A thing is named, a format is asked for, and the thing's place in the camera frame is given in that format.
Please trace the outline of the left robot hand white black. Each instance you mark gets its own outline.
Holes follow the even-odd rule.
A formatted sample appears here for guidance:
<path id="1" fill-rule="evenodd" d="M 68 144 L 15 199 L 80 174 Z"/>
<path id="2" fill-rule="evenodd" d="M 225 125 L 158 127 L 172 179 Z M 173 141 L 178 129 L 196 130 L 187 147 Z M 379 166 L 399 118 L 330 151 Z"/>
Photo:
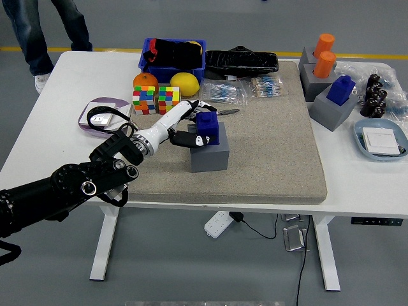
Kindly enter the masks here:
<path id="1" fill-rule="evenodd" d="M 181 120 L 194 120 L 201 108 L 216 112 L 210 104 L 196 101 L 181 101 L 169 112 L 165 113 L 152 127 L 136 133 L 136 139 L 144 146 L 145 156 L 153 156 L 160 143 L 169 140 L 173 145 L 187 148 L 198 148 L 214 143 L 216 136 L 199 136 L 186 131 L 177 131 Z"/>

